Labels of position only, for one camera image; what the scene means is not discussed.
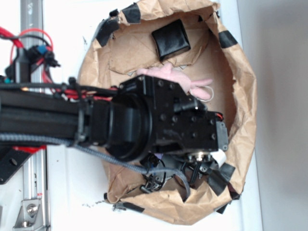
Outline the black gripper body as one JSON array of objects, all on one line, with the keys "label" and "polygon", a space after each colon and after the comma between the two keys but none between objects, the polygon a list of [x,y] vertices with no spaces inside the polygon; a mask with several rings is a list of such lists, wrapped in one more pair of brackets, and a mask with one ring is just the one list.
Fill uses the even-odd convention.
[{"label": "black gripper body", "polygon": [[[172,168],[180,170],[188,178],[188,183],[193,185],[197,178],[203,175],[209,175],[214,170],[219,170],[226,162],[227,157],[222,150],[207,153],[202,156],[201,152],[197,152],[195,156],[188,158],[150,153],[141,164],[149,169],[154,168]],[[155,172],[144,175],[145,184],[141,186],[144,193],[152,193],[161,190],[168,180],[174,178],[174,173]]]}]

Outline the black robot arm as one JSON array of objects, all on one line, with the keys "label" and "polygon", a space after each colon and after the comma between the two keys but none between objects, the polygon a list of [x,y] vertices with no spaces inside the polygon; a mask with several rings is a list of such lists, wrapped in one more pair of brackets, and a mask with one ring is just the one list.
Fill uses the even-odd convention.
[{"label": "black robot arm", "polygon": [[5,184],[30,155],[50,144],[89,153],[150,178],[145,192],[160,189],[173,175],[219,170],[226,161],[227,128],[175,82],[141,75],[107,90],[70,84],[2,83],[0,86],[0,182]]}]

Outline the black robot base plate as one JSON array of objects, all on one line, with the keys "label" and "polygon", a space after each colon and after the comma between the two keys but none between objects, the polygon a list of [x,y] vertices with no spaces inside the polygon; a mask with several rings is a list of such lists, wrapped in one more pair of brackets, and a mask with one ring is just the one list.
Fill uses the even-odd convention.
[{"label": "black robot base plate", "polygon": [[31,157],[33,152],[25,147],[0,147],[0,184],[6,184]]}]

